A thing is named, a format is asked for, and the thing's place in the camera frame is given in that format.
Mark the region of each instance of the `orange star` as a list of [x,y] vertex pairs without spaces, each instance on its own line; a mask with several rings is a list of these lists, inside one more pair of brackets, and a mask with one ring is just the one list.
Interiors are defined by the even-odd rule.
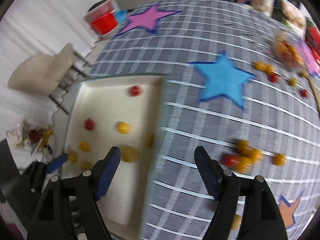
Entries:
[[285,228],[291,227],[296,223],[296,221],[294,220],[293,213],[296,211],[296,209],[299,205],[301,195],[302,195],[302,192],[297,197],[296,201],[294,203],[290,204],[285,199],[285,197],[280,194],[279,210],[280,210]]

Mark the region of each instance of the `blue star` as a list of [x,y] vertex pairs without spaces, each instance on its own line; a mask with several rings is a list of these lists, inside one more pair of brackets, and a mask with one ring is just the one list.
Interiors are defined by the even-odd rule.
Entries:
[[244,108],[243,85],[253,78],[254,74],[236,68],[225,53],[217,56],[216,62],[191,62],[190,64],[206,76],[206,88],[200,101],[226,97],[240,108]]

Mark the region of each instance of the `table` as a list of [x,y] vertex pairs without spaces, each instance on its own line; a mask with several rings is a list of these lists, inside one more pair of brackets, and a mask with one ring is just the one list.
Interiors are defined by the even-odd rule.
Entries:
[[[141,13],[153,4],[137,7]],[[94,64],[90,76],[129,73],[164,73],[162,131],[164,141],[156,163],[144,239],[201,239],[213,216],[215,203],[207,195],[193,160],[194,149],[202,145],[212,159],[231,153],[235,139],[246,139],[252,147],[284,153],[283,167],[271,164],[265,155],[248,175],[262,175],[279,200],[282,194],[293,203],[302,193],[294,214],[296,224],[287,229],[296,239],[320,196],[320,119],[313,96],[301,98],[285,81],[271,83],[251,63],[260,60],[280,65],[257,44],[270,46],[281,23],[242,4],[217,0],[166,0],[162,10],[184,10],[160,19],[157,34],[137,28],[113,38]],[[229,99],[199,102],[204,77],[188,62],[215,61],[226,52],[236,66],[256,74],[245,85],[244,110]],[[308,81],[292,73],[311,91]],[[320,80],[314,78],[320,87]],[[238,202],[241,215],[244,199]],[[235,239],[237,231],[229,238]]]

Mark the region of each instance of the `metal screw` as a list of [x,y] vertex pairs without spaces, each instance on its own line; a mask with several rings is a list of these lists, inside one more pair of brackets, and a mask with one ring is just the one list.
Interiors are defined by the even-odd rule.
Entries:
[[263,182],[264,181],[264,178],[262,176],[257,176],[256,179],[259,182]]
[[226,176],[231,176],[232,175],[232,171],[226,169],[226,170],[223,171],[223,174],[226,175]]
[[83,176],[88,177],[91,175],[91,171],[87,170],[82,173]]
[[55,175],[55,176],[52,176],[50,180],[52,182],[56,182],[58,179],[59,179],[59,177]]

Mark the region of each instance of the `red cup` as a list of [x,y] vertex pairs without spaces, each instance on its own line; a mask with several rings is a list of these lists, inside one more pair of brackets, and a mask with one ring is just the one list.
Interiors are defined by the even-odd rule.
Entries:
[[117,27],[118,24],[113,13],[114,10],[107,12],[105,15],[102,15],[98,19],[94,20],[91,24],[91,28],[100,35],[104,35],[112,31],[115,27]]

